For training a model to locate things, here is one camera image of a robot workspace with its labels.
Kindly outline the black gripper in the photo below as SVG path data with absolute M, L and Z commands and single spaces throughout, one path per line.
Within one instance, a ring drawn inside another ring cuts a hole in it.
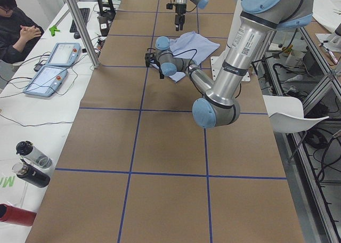
M 163 78 L 164 78 L 164 74 L 163 74 L 163 71 L 162 71 L 162 69 L 161 69 L 161 65 L 158 64 L 158 67 L 159 67 L 159 69 L 158 69 L 158 71 L 159 71 L 159 78 L 160 78 L 160 79 L 163 79 Z
M 186 4 L 176 3 L 175 4 L 175 31 L 183 30 L 184 22 L 185 22 L 185 14 L 186 14 Z

